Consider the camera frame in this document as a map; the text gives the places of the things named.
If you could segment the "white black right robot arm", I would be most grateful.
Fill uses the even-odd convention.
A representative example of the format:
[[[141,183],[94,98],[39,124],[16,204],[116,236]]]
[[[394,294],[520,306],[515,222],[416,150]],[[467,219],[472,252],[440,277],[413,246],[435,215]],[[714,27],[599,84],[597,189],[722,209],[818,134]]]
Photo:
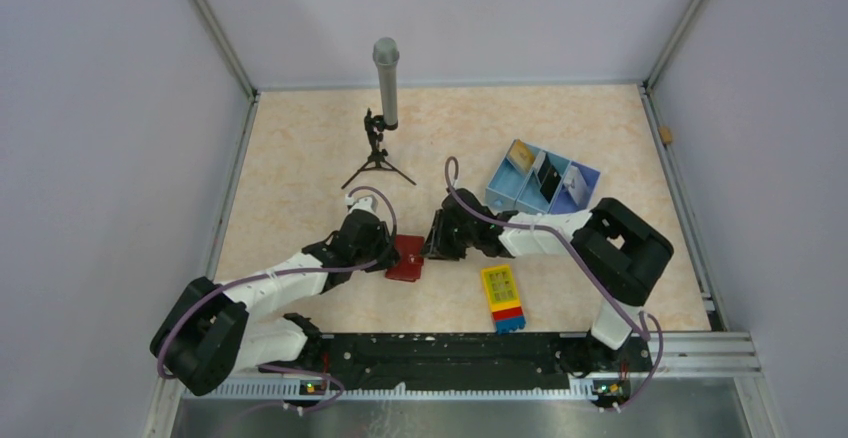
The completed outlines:
[[[674,248],[617,199],[572,213],[493,213],[469,190],[454,189],[434,215],[420,254],[459,261],[474,248],[488,257],[568,255],[603,296],[586,343],[589,362],[612,370],[627,355],[626,341],[642,333],[640,316]]]

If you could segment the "red leather card holder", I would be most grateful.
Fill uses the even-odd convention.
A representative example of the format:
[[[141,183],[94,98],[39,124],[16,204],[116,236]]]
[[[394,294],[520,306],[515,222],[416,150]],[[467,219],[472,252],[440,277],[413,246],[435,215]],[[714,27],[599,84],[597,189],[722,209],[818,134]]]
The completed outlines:
[[[421,278],[424,258],[421,250],[425,238],[417,235],[398,235],[395,248],[399,253],[399,261],[385,271],[384,277],[389,280],[414,283]]]

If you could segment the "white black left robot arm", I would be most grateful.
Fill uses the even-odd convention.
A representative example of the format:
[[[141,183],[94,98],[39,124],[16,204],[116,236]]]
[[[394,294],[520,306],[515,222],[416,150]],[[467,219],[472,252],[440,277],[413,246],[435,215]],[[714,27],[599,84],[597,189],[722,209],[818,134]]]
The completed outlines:
[[[234,371],[287,362],[308,371],[319,362],[316,328],[305,318],[263,318],[295,301],[327,293],[359,271],[394,266],[394,234],[375,211],[372,195],[348,207],[341,227],[325,240],[252,276],[224,284],[189,282],[150,343],[157,371],[197,396],[216,389]]]

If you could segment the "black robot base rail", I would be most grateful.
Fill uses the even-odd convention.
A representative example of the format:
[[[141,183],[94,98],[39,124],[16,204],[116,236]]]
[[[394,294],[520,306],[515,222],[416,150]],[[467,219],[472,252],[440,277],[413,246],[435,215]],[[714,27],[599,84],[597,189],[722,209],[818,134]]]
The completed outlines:
[[[348,391],[565,390],[579,378],[622,378],[652,367],[647,343],[611,350],[586,333],[338,333],[312,337],[291,366]]]

